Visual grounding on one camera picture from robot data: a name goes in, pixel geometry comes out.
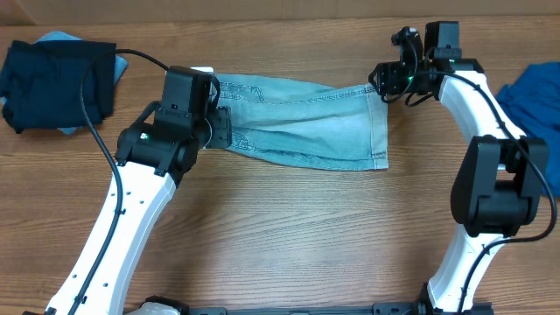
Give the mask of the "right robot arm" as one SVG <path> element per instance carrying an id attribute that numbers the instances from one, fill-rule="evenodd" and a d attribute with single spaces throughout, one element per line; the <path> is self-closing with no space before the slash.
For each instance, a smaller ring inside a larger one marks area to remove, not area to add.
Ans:
<path id="1" fill-rule="evenodd" d="M 376 303 L 374 314 L 491 314 L 473 298 L 487 268 L 506 244 L 521 242 L 519 229 L 537 214 L 549 149 L 507 117 L 491 94 L 483 67 L 466 59 L 459 23 L 430 22 L 425 33 L 403 27 L 391 37 L 400 59 L 376 66 L 369 83 L 390 104 L 419 95 L 451 113 L 468 144 L 451 189 L 454 236 L 435 275 L 414 302 Z"/>

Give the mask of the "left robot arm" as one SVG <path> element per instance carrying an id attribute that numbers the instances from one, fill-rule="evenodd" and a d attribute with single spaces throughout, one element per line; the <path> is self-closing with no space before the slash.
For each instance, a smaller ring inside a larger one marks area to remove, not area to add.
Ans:
<path id="1" fill-rule="evenodd" d="M 230 110 L 209 66 L 172 66 L 159 101 L 118 138 L 113 177 L 100 214 L 47 314 L 120 314 L 159 215 L 201 149 L 231 143 Z"/>

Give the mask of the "light blue denim shorts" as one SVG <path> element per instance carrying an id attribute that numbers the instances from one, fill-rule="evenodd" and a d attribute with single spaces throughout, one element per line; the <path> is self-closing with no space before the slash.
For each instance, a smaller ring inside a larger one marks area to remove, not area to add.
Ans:
<path id="1" fill-rule="evenodd" d="M 231 110 L 231 151 L 328 171 L 388 168 L 388 106 L 371 85 L 224 73 L 218 80 L 219 104 Z"/>

